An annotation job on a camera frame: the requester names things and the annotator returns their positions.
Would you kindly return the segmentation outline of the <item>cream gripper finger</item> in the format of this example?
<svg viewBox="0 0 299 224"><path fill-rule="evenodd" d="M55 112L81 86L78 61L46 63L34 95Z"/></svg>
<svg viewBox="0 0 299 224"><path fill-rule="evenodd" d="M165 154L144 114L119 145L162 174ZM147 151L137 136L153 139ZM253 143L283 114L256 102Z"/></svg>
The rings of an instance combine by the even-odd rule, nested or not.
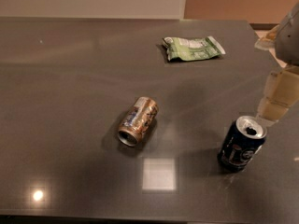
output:
<svg viewBox="0 0 299 224"><path fill-rule="evenodd" d="M299 100L299 66L288 64L268 76L257 118L263 122L278 122Z"/></svg>
<svg viewBox="0 0 299 224"><path fill-rule="evenodd" d="M270 50L275 47L275 41L278 33L278 25L262 35L255 43L254 47L261 50Z"/></svg>

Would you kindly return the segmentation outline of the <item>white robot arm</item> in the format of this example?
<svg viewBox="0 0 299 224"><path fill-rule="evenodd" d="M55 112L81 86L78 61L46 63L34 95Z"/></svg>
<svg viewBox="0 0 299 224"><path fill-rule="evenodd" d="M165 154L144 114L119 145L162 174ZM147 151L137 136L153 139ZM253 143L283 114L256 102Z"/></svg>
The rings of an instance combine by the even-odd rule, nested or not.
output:
<svg viewBox="0 0 299 224"><path fill-rule="evenodd" d="M255 47L275 50L286 66L268 76L256 118L266 127L277 123L299 100L299 3Z"/></svg>

